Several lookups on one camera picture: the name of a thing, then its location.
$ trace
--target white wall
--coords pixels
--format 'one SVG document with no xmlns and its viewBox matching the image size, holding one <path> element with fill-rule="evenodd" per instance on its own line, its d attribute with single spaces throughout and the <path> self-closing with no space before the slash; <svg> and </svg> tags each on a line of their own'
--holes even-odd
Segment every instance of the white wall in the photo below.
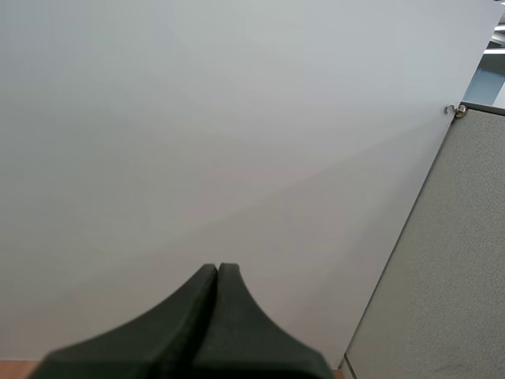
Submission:
<svg viewBox="0 0 505 379">
<path fill-rule="evenodd" d="M 103 332 L 233 261 L 338 364 L 499 17 L 376 4 L 5 2 L 0 356 Z M 381 43 L 359 47 L 376 19 Z"/>
<path fill-rule="evenodd" d="M 497 108 L 505 108 L 505 89 L 503 89 L 503 85 L 501 86 L 498 96 L 496 97 L 492 106 Z"/>
<path fill-rule="evenodd" d="M 463 99 L 469 103 L 493 105 L 503 82 L 505 76 L 486 69 L 477 69 Z"/>
</svg>

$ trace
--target gray fabric surface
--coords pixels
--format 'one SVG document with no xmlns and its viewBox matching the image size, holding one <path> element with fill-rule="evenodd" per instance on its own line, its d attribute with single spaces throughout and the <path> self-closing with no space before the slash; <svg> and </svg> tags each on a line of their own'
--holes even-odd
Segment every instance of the gray fabric surface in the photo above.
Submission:
<svg viewBox="0 0 505 379">
<path fill-rule="evenodd" d="M 505 377 L 505 118 L 450 129 L 347 356 L 357 379 Z"/>
</svg>

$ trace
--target ceiling light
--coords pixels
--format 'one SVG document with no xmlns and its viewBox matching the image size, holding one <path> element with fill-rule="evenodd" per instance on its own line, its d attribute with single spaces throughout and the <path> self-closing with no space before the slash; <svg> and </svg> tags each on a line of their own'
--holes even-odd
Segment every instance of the ceiling light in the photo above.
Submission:
<svg viewBox="0 0 505 379">
<path fill-rule="evenodd" d="M 505 49 L 487 49 L 484 54 L 505 54 Z"/>
</svg>

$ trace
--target whiteboard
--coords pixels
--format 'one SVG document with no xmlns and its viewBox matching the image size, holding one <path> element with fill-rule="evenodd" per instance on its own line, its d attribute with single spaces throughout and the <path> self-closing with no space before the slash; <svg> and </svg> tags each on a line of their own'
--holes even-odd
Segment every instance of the whiteboard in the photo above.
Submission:
<svg viewBox="0 0 505 379">
<path fill-rule="evenodd" d="M 503 7 L 19 1 L 0 14 L 0 357 L 236 262 L 336 366 Z"/>
</svg>

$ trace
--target metal hook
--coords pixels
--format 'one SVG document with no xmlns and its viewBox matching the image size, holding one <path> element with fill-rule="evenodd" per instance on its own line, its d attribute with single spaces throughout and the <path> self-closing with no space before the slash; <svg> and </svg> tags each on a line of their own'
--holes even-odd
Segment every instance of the metal hook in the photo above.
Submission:
<svg viewBox="0 0 505 379">
<path fill-rule="evenodd" d="M 468 113 L 468 108 L 463 104 L 459 104 L 457 107 L 453 104 L 448 104 L 443 109 L 443 112 L 445 114 L 448 114 L 450 109 L 452 109 L 456 118 L 463 118 Z"/>
</svg>

